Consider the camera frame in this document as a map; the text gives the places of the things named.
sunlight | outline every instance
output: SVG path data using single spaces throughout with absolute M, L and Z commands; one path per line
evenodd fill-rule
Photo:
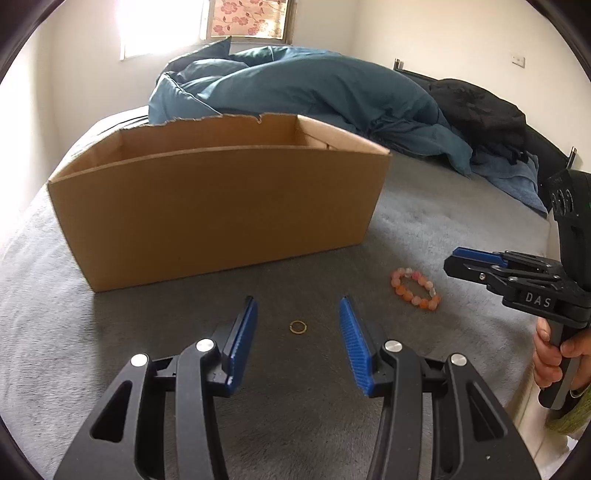
M 162 53 L 196 43 L 203 0 L 119 0 L 122 57 Z

light switch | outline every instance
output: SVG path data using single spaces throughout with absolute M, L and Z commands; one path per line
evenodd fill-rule
M 519 65 L 522 69 L 525 68 L 525 57 L 521 55 L 512 55 L 511 56 L 511 63 L 515 63 L 515 65 Z

human hand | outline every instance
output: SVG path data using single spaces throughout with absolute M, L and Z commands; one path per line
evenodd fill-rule
M 534 380 L 540 388 L 547 388 L 562 378 L 560 362 L 562 357 L 574 358 L 579 355 L 581 364 L 570 386 L 579 390 L 591 383 L 591 330 L 585 329 L 563 342 L 558 347 L 550 345 L 550 325 L 538 317 L 534 333 Z

open cardboard box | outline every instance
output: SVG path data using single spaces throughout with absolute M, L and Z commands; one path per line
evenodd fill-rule
M 304 116 L 224 115 L 116 130 L 48 190 L 103 291 L 361 243 L 389 159 Z

gray bed sheet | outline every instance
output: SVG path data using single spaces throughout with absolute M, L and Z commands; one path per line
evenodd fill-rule
M 94 403 L 135 353 L 179 353 L 233 318 L 246 295 L 259 324 L 241 390 L 217 402 L 230 478 L 365 478 L 381 402 L 353 381 L 337 319 L 341 296 L 421 355 L 463 352 L 507 404 L 529 366 L 534 319 L 482 286 L 447 278 L 459 245 L 545 253 L 548 222 L 482 178 L 396 155 L 362 244 L 285 261 L 93 294 L 43 188 L 0 262 L 0 411 L 50 479 Z M 443 302 L 403 302 L 390 272 L 410 266 Z M 305 335 L 288 325 L 303 319 Z M 176 478 L 173 415 L 167 473 Z

